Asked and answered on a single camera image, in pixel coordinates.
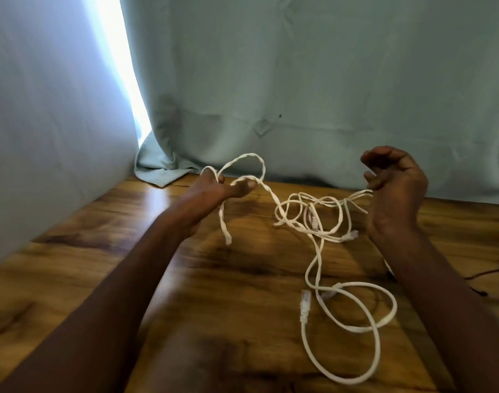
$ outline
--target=light blue curtain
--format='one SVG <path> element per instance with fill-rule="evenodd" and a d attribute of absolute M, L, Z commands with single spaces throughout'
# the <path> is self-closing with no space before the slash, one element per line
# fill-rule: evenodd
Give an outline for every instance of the light blue curtain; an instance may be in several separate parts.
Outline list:
<path fill-rule="evenodd" d="M 359 189 L 388 144 L 430 196 L 499 203 L 499 0 L 121 3 L 154 126 L 139 178 L 256 152 L 268 179 Z"/>

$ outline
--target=white cable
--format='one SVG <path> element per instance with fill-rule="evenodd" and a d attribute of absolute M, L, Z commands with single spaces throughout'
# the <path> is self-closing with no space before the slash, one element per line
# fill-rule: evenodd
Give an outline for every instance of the white cable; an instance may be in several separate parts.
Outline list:
<path fill-rule="evenodd" d="M 263 182 L 264 176 L 266 175 L 266 166 L 264 165 L 264 160 L 260 158 L 257 154 L 255 153 L 246 153 L 243 154 L 237 158 L 235 158 L 233 161 L 230 161 L 227 163 L 225 166 L 223 166 L 220 171 L 216 171 L 212 166 L 207 166 L 204 168 L 205 169 L 210 169 L 215 173 L 215 177 L 217 181 L 219 180 L 219 175 L 226 169 L 232 166 L 234 163 L 239 161 L 242 158 L 248 157 L 248 156 L 253 156 L 259 159 L 260 163 L 262 164 L 262 176 L 260 178 L 254 177 L 253 175 L 244 175 L 242 177 L 239 177 L 235 179 L 233 182 L 231 182 L 232 185 L 236 184 L 237 182 L 244 180 L 244 179 L 251 179 L 259 183 L 260 185 L 263 186 L 263 188 L 270 193 L 270 195 L 273 198 L 273 201 L 275 201 L 275 204 L 277 206 L 275 207 L 275 217 L 277 218 L 277 222 L 274 224 L 275 226 L 280 226 L 280 225 L 288 225 L 289 227 L 295 229 L 296 231 L 299 231 L 301 233 L 305 233 L 308 235 L 308 237 L 311 239 L 313 242 L 313 245 L 315 246 L 315 252 L 316 255 L 313 258 L 311 264 L 308 266 L 308 269 L 306 270 L 305 273 L 305 281 L 306 284 L 315 290 L 315 296 L 317 298 L 318 303 L 322 307 L 322 309 L 325 311 L 325 313 L 330 317 L 335 324 L 337 324 L 339 327 L 344 328 L 347 331 L 354 332 L 354 333 L 364 333 L 364 332 L 373 332 L 373 337 L 375 340 L 375 353 L 373 356 L 373 361 L 370 369 L 366 371 L 363 375 L 358 376 L 356 378 L 341 378 L 337 375 L 333 375 L 331 372 L 326 370 L 320 363 L 317 361 L 317 359 L 313 356 L 313 353 L 311 352 L 311 349 L 308 345 L 308 341 L 306 339 L 306 324 L 308 323 L 308 313 L 310 310 L 310 302 L 311 302 L 311 292 L 308 290 L 305 290 L 302 292 L 302 301 L 300 302 L 300 325 L 301 325 L 301 336 L 302 336 L 302 342 L 304 343 L 304 348 L 306 350 L 306 353 L 308 353 L 309 358 L 311 359 L 312 363 L 318 368 L 319 371 L 321 371 L 325 376 L 330 378 L 332 381 L 338 382 L 338 383 L 344 383 L 345 385 L 355 385 L 357 383 L 364 382 L 367 380 L 369 377 L 373 375 L 375 370 L 377 369 L 379 360 L 381 358 L 381 341 L 379 338 L 379 332 L 378 329 L 386 324 L 388 324 L 393 317 L 395 316 L 395 313 L 397 312 L 397 301 L 395 300 L 395 297 L 390 293 L 390 291 L 386 290 L 383 287 L 380 287 L 376 284 L 371 284 L 368 282 L 345 282 L 345 283 L 337 283 L 331 287 L 325 287 L 323 285 L 319 285 L 320 282 L 320 277 L 321 277 L 321 272 L 322 272 L 322 249 L 324 247 L 325 241 L 329 241 L 332 243 L 341 243 L 344 241 L 348 240 L 353 240 L 357 238 L 358 232 L 356 230 L 351 230 L 351 216 L 350 216 L 350 209 L 348 206 L 348 203 L 351 203 L 354 205 L 358 210 L 361 212 L 367 214 L 367 211 L 364 210 L 363 208 L 359 207 L 357 204 L 355 204 L 355 200 L 361 197 L 371 197 L 372 196 L 372 191 L 371 190 L 362 190 L 356 193 L 353 193 L 351 196 L 348 198 L 344 198 L 342 200 L 337 200 L 336 198 L 333 198 L 331 196 L 325 196 L 322 198 L 315 198 L 307 193 L 292 193 L 286 201 L 280 201 L 279 198 L 273 193 L 273 191 L 270 189 L 268 185 L 266 185 Z M 294 218 L 288 218 L 288 211 L 289 211 L 289 205 L 290 204 L 299 204 L 300 206 L 300 211 L 295 216 Z M 339 210 L 338 213 L 338 223 L 329 231 L 325 231 L 322 227 L 322 223 L 320 221 L 319 215 L 317 214 L 317 210 L 315 208 L 316 205 L 321 204 L 326 207 L 334 208 L 337 207 Z M 338 228 L 341 226 L 343 220 L 344 220 L 344 214 L 346 214 L 347 221 L 348 221 L 348 230 L 346 234 L 344 234 L 341 237 L 334 236 L 334 234 L 337 232 Z M 226 244 L 229 245 L 231 244 L 231 235 L 227 231 L 226 224 L 224 222 L 224 203 L 220 205 L 219 209 L 219 218 L 220 218 L 220 227 L 222 232 L 224 233 L 224 237 L 226 238 Z M 312 284 L 309 281 L 309 274 L 313 266 L 317 264 L 317 274 L 315 277 L 315 284 Z M 379 291 L 384 292 L 388 297 L 391 299 L 392 307 L 391 311 L 389 314 L 384 316 L 378 323 L 375 322 L 373 319 L 372 314 L 368 310 L 368 308 L 360 301 L 359 298 L 357 298 L 355 295 L 351 294 L 348 291 L 345 291 L 344 288 L 346 287 L 369 287 L 369 288 L 374 288 Z M 330 297 L 334 296 L 335 294 L 342 294 L 346 297 L 349 297 L 352 301 L 354 301 L 364 312 L 366 315 L 368 321 L 370 322 L 369 327 L 358 327 L 358 326 L 353 326 L 353 325 L 345 325 L 338 321 L 328 310 L 324 303 L 324 299 L 329 299 Z"/>

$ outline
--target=wooden table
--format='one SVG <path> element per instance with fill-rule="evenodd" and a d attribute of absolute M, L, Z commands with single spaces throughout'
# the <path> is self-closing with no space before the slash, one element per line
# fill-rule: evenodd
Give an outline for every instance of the wooden table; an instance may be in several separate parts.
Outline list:
<path fill-rule="evenodd" d="M 82 303 L 155 216 L 194 179 L 189 175 L 163 190 L 126 180 L 0 264 L 0 381 Z M 298 191 L 337 198 L 350 193 L 284 183 L 270 186 L 281 199 Z M 217 213 L 181 245 L 150 305 L 149 330 L 127 390 L 139 391 L 150 360 L 168 333 L 190 322 L 236 345 L 241 353 L 236 366 L 247 391 L 454 391 L 418 316 L 366 238 L 364 215 L 355 211 L 352 219 L 360 236 L 344 244 L 326 244 L 322 283 L 380 284 L 395 295 L 399 311 L 380 330 L 381 362 L 368 382 L 341 386 L 315 369 L 302 346 L 299 323 L 300 291 L 314 257 L 313 245 L 288 227 L 273 227 L 274 208 L 260 187 L 226 205 L 231 246 L 224 243 Z M 321 214 L 326 227 L 334 225 L 334 211 Z M 427 199 L 419 219 L 463 276 L 499 267 L 499 206 Z M 499 315 L 499 273 L 471 285 L 488 291 L 485 301 Z M 352 292 L 377 320 L 388 311 L 388 298 L 367 289 Z M 346 324 L 367 324 L 360 309 L 344 297 L 334 297 L 330 310 Z M 313 352 L 333 373 L 357 376 L 371 363 L 373 336 L 339 329 L 315 302 L 307 334 Z"/>

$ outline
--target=bright light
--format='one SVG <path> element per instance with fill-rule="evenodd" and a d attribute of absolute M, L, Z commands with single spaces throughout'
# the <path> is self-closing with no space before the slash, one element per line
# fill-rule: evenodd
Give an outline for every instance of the bright light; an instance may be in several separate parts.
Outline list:
<path fill-rule="evenodd" d="M 152 127 L 133 71 L 120 1 L 95 0 L 95 2 L 118 74 L 122 78 L 129 95 L 135 124 L 141 131 L 138 138 L 138 145 L 140 146 L 151 132 Z"/>

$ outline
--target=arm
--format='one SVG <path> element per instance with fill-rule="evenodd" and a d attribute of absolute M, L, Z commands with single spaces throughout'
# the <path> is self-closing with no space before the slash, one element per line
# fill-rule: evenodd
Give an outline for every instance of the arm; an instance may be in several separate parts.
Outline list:
<path fill-rule="evenodd" d="M 256 182 L 217 183 L 204 171 L 150 226 L 124 260 L 0 385 L 7 392 L 107 392 L 124 381 L 138 327 L 180 243 L 224 200 Z"/>
<path fill-rule="evenodd" d="M 499 319 L 469 289 L 417 223 L 428 181 L 411 156 L 388 146 L 361 158 L 375 174 L 368 235 L 390 265 L 457 387 L 499 393 Z"/>

